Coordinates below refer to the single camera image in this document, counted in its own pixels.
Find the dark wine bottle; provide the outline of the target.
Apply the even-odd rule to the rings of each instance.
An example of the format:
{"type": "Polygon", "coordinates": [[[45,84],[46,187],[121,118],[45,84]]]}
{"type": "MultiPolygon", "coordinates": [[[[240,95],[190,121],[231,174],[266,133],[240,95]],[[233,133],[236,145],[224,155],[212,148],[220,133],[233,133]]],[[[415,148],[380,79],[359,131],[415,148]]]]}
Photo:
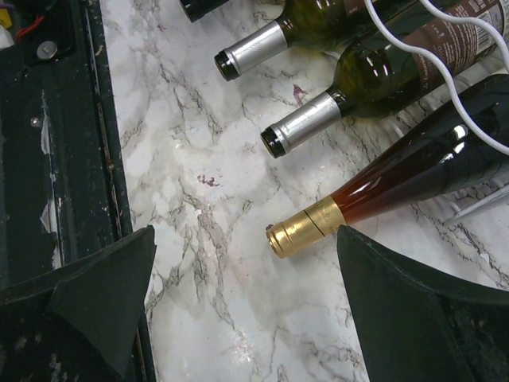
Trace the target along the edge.
{"type": "Polygon", "coordinates": [[[190,22],[200,20],[227,2],[228,0],[180,0],[181,7],[190,22]]]}

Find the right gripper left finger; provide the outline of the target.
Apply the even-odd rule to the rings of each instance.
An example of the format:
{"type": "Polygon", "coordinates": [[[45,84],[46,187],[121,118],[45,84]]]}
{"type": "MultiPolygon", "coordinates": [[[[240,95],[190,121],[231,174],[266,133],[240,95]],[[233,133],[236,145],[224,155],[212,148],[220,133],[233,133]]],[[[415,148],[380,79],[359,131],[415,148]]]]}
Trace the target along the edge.
{"type": "Polygon", "coordinates": [[[1,291],[3,381],[153,381],[144,300],[155,257],[146,226],[1,291]]]}

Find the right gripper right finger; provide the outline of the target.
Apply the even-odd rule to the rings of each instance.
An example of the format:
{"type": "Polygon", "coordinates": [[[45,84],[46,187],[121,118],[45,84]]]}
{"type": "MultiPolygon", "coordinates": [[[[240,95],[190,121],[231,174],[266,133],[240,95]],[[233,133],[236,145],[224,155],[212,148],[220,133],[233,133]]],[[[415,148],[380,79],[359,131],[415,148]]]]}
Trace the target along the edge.
{"type": "Polygon", "coordinates": [[[337,253],[371,381],[506,381],[508,293],[446,274],[348,226],[337,253]]]}

